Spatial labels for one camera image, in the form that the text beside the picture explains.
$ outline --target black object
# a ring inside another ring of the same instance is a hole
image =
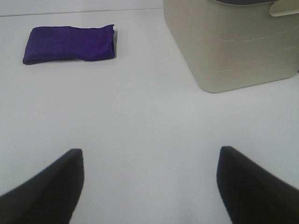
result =
[[[217,184],[233,224],[299,224],[299,191],[232,147],[222,147]]]
[[[0,224],[68,224],[84,182],[81,149],[0,197]]]
[[[236,5],[236,6],[246,6],[246,5],[255,5],[266,2],[275,2],[278,0],[215,0],[221,3]]]

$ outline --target purple cloth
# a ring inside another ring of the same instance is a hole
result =
[[[30,33],[24,64],[114,58],[114,25],[102,28],[36,27]]]

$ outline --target white surface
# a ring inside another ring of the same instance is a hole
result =
[[[163,0],[1,0],[1,15],[163,7]]]
[[[21,63],[36,26],[115,24],[117,58]],[[0,18],[0,194],[72,147],[85,184],[71,224],[229,224],[216,185],[232,145],[299,188],[299,76],[201,90],[162,9]]]

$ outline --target beige plastic bin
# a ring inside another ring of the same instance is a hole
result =
[[[298,72],[299,0],[265,1],[164,0],[165,20],[202,89],[221,92]]]

